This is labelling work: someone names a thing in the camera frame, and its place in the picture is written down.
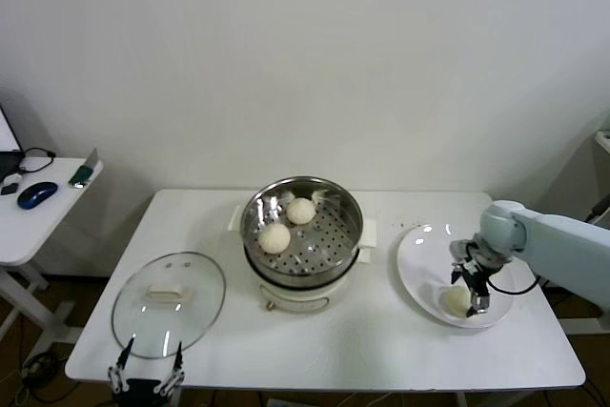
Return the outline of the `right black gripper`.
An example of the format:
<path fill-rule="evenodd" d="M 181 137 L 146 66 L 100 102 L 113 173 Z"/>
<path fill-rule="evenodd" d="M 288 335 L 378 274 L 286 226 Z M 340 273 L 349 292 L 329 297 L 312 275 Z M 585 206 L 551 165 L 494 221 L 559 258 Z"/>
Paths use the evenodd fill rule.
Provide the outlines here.
<path fill-rule="evenodd" d="M 486 314 L 490 304 L 487 280 L 498 272 L 498 261 L 479 249 L 461 249 L 457 260 L 458 264 L 453 264 L 451 282 L 456 283 L 463 277 L 470 288 L 468 316 Z"/>

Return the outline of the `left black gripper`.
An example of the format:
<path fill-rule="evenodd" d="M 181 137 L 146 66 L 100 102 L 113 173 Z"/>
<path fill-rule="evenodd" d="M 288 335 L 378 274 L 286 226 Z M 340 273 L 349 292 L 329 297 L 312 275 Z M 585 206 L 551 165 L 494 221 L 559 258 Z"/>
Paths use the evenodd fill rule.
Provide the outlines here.
<path fill-rule="evenodd" d="M 121 351 L 116 363 L 108 369 L 112 391 L 121 393 L 121 405 L 126 407 L 157 407 L 165 405 L 163 396 L 171 396 L 184 378 L 182 342 L 179 342 L 171 373 L 162 381 L 145 378 L 125 379 L 124 370 L 131 354 L 134 338 Z"/>

